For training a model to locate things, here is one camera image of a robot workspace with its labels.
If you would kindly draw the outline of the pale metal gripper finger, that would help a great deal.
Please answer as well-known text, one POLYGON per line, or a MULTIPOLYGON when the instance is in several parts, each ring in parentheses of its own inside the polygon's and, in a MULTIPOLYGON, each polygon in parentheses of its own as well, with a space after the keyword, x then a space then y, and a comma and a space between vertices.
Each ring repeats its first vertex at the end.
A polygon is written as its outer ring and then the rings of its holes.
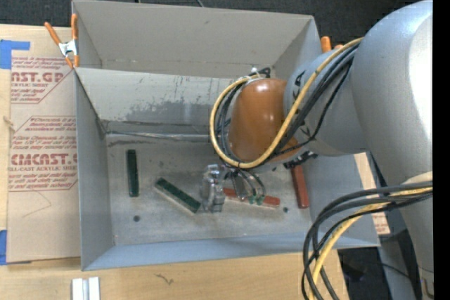
POLYGON ((205 170, 205 183, 209 188, 213 186, 222 188, 224 185, 225 175, 226 172, 224 166, 219 164, 207 165, 205 170))
POLYGON ((211 213, 222 212, 226 196, 222 185, 215 183, 203 184, 200 191, 202 208, 211 213))

